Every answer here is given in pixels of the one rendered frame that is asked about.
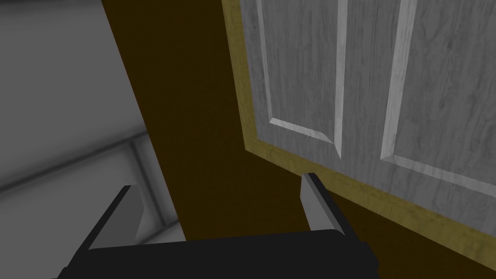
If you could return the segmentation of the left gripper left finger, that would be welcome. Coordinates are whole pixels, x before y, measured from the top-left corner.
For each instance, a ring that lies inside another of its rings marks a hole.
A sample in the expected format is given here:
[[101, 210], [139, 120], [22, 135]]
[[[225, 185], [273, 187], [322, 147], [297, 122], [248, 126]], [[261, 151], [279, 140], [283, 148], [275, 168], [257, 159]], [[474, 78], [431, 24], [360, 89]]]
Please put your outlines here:
[[80, 245], [70, 265], [90, 249], [129, 246], [135, 242], [144, 206], [136, 185], [123, 186]]

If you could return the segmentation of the grey panelled wooden door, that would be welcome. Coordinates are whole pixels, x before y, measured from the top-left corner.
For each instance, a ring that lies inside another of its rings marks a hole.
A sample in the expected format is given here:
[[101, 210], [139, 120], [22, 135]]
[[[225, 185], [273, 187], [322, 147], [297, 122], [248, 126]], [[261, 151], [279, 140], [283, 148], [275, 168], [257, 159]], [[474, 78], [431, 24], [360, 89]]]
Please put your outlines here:
[[257, 139], [496, 236], [496, 0], [240, 0]]

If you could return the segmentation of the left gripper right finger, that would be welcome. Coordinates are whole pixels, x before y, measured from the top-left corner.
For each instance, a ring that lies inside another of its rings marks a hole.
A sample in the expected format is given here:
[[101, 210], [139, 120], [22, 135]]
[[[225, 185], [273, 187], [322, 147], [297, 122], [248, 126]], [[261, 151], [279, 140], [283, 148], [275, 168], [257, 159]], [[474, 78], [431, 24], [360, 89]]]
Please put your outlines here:
[[347, 237], [357, 237], [347, 218], [315, 173], [302, 175], [299, 199], [310, 230], [337, 230]]

